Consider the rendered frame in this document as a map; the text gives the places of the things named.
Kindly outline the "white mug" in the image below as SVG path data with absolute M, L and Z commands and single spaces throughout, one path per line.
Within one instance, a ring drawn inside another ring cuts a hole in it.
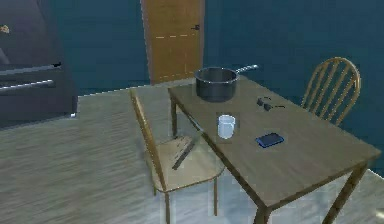
M 234 134 L 236 118 L 231 115 L 221 115 L 218 118 L 218 136 L 229 139 Z

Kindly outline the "dark grey pot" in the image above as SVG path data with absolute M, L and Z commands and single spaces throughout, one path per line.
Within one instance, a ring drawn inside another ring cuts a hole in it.
M 194 73 L 196 94 L 207 102 L 226 102 L 234 96 L 240 74 L 258 68 L 259 66 L 254 64 L 236 70 L 223 67 L 206 67 L 197 70 Z

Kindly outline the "brown wooden chair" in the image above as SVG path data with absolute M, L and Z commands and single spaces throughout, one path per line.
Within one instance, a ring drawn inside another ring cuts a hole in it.
M 302 98 L 301 107 L 339 126 L 361 92 L 361 77 L 347 58 L 333 57 L 314 69 Z
M 204 182 L 213 182 L 213 212 L 218 215 L 218 177 L 225 167 L 198 131 L 194 137 L 177 136 L 156 144 L 135 88 L 129 90 L 144 143 L 144 159 L 149 168 L 153 194 L 162 192 L 166 224 L 171 224 L 170 193 Z

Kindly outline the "brown wooden door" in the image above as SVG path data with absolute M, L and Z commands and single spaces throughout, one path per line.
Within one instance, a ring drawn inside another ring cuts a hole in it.
M 203 67 L 205 0 L 140 0 L 152 85 L 192 78 Z M 192 30 L 196 24 L 200 30 Z

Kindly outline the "black sunglasses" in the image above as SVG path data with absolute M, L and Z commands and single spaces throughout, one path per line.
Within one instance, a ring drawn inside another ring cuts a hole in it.
M 260 97 L 257 99 L 257 104 L 262 106 L 265 111 L 270 111 L 273 108 L 284 108 L 284 105 L 272 105 L 270 101 L 270 97 Z

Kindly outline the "blue phone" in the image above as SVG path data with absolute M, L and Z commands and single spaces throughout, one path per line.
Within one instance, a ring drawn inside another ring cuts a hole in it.
M 263 135 L 261 137 L 256 138 L 255 141 L 262 148 L 268 148 L 270 146 L 282 143 L 284 141 L 284 138 L 277 133 L 269 133 L 269 134 L 266 134 L 266 135 Z

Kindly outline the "brown wooden table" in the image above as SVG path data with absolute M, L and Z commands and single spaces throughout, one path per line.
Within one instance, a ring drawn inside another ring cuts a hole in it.
M 194 84 L 169 89 L 171 107 L 196 122 L 203 137 L 258 206 L 253 224 L 267 224 L 272 211 L 347 174 L 347 182 L 322 224 L 332 224 L 371 161 L 380 151 L 339 127 L 248 79 L 237 83 L 235 96 L 209 103 L 196 94 Z M 270 97 L 265 111 L 257 104 Z M 218 136 L 218 118 L 236 118 L 229 139 Z M 282 143 L 262 148 L 255 139 L 269 133 Z

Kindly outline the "dark grey fridge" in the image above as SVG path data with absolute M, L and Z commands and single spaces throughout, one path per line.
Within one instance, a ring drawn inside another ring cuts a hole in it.
M 50 0 L 0 0 L 0 129 L 77 112 Z

